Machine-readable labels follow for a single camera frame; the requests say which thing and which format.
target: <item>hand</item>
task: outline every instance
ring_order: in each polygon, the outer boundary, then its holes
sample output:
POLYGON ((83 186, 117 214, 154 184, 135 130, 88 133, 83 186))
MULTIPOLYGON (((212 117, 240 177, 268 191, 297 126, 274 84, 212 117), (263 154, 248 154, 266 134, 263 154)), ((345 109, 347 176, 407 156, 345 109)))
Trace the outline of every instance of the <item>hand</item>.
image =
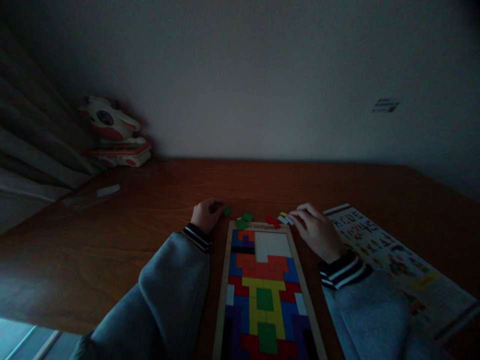
POLYGON ((207 235, 215 227, 226 208, 225 201, 209 198, 195 205, 190 222, 207 235))
POLYGON ((299 205, 296 210, 290 211, 288 217, 293 220, 310 249, 328 264, 341 258, 347 251, 332 222, 311 203, 299 205), (305 222, 306 228, 297 217, 305 222))

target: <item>wooden frame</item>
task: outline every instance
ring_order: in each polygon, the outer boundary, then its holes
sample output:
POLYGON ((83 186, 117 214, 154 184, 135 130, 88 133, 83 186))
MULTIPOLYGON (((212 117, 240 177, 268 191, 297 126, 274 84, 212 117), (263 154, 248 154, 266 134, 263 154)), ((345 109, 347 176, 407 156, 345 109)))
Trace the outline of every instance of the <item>wooden frame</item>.
MULTIPOLYGON (((232 233, 233 233, 233 230, 235 229, 237 229, 237 226, 235 225, 235 221, 230 221, 228 225, 228 237, 226 240, 225 257, 223 260, 223 273, 221 278, 220 301, 218 302, 218 313, 216 317, 215 339, 213 343, 213 353, 212 353, 213 360, 220 360, 222 357, 222 340, 223 340, 223 333, 224 333, 225 305, 227 303, 227 288, 228 288, 228 282, 229 282, 230 252, 232 249, 232 233)), ((255 232, 286 234, 288 238, 288 244, 290 246, 291 255, 293 257, 293 262, 295 263, 296 272, 298 274, 300 288, 303 293, 303 301, 305 302, 306 312, 308 314, 308 319, 310 321, 311 332, 313 334, 313 339, 315 340, 316 352, 318 354, 319 360, 324 360, 324 359, 326 360, 327 353, 325 351, 324 342, 322 340, 322 335, 320 333, 319 324, 317 323, 317 318, 315 316, 312 300, 310 299, 309 289, 305 281, 302 265, 300 264, 297 248, 295 247, 294 238, 292 237, 292 233, 290 232, 290 227, 288 225, 281 225, 279 229, 275 229, 273 225, 269 225, 265 222, 249 222, 248 228, 244 230, 255 231, 255 232)))

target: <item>orange puzzle piece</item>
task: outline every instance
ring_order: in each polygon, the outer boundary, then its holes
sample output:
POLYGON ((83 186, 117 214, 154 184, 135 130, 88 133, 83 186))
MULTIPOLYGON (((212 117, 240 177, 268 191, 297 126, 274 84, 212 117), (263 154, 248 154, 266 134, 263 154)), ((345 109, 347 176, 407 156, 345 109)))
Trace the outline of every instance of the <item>orange puzzle piece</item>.
POLYGON ((238 232, 237 240, 243 241, 245 235, 248 236, 249 242, 252 242, 252 243, 255 242, 255 231, 251 231, 251 230, 240 230, 238 232))
POLYGON ((268 256, 267 262, 256 262, 254 254, 236 254, 236 267, 243 269, 244 278, 284 281, 284 273, 289 272, 285 256, 268 256))

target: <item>instruction booklet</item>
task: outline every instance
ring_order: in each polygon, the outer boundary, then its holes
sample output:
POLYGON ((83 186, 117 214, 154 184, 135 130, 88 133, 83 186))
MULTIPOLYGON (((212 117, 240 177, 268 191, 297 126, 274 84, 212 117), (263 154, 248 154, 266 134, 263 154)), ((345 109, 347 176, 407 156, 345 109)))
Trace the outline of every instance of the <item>instruction booklet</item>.
POLYGON ((323 212, 343 242, 374 270, 391 274, 411 305, 415 326, 442 343, 479 312, 478 300, 382 230, 344 204, 323 212))

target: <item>white wall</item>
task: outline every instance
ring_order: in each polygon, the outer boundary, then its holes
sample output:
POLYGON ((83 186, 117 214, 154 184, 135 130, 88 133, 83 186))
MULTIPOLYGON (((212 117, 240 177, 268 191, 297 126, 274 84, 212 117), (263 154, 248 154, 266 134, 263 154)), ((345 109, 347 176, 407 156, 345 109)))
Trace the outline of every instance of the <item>white wall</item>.
POLYGON ((5 21, 60 91, 119 99, 158 154, 407 164, 480 201, 463 1, 32 3, 4 0, 5 21))

